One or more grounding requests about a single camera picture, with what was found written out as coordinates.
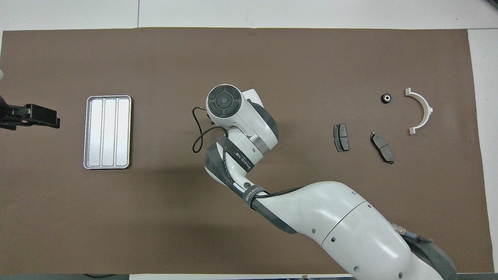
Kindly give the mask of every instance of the brown table surface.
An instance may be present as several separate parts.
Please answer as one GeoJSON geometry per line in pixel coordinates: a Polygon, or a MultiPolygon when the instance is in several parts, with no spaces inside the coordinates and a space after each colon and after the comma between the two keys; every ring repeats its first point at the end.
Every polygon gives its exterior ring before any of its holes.
{"type": "Polygon", "coordinates": [[[0,68],[9,104],[61,119],[58,130],[0,131],[2,274],[343,273],[311,239],[248,209],[192,153],[191,109],[221,83],[256,89],[279,125],[253,182],[272,192],[343,182],[389,221],[433,238],[458,272],[493,271],[466,30],[5,31],[0,68]],[[411,136],[422,107],[407,87],[434,108],[411,136]],[[123,94],[133,98],[130,168],[84,169],[86,99],[123,94]],[[338,123],[348,152],[335,150],[338,123]]]}

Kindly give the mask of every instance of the metal tray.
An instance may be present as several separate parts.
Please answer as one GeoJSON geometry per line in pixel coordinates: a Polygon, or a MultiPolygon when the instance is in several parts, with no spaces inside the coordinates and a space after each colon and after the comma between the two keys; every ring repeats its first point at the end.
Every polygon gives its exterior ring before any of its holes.
{"type": "Polygon", "coordinates": [[[85,123],[86,169],[123,169],[129,165],[131,97],[90,96],[85,123]]]}

